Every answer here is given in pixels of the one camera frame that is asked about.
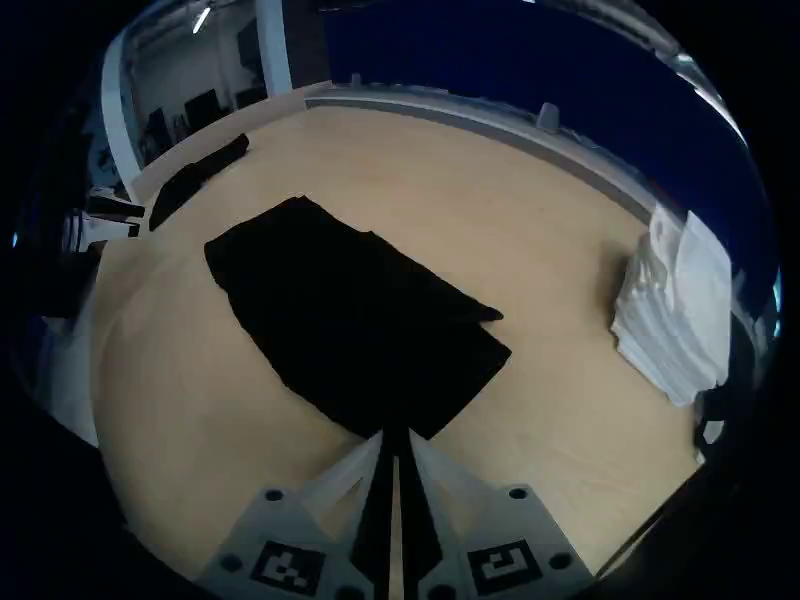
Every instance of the black fabric on floor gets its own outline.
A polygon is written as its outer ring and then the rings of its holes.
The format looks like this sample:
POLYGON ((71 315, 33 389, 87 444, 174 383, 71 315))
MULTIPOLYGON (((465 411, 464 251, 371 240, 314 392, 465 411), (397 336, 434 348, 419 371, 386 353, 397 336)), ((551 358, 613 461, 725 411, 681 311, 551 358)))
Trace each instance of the black fabric on floor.
POLYGON ((205 246, 233 312, 284 384, 353 433, 430 438, 511 351, 502 319, 372 232, 291 198, 205 246))
POLYGON ((155 231, 176 210, 186 204, 211 177, 244 156, 249 145, 250 140, 242 134, 216 152, 202 160, 189 163, 175 173, 158 193, 153 212, 150 213, 150 231, 155 231))

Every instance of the black cloth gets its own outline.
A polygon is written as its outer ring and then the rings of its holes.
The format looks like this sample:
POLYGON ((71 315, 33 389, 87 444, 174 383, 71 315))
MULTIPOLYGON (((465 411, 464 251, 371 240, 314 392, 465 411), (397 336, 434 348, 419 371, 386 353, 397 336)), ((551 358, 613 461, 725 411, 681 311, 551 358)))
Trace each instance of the black cloth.
POLYGON ((194 196, 203 184, 247 152, 250 140, 242 134, 205 158, 189 163, 175 173, 158 193, 150 213, 150 231, 160 226, 194 196))
POLYGON ((305 197, 233 227, 205 255, 284 384, 364 437, 409 426, 430 438, 511 355, 479 325, 499 311, 305 197))

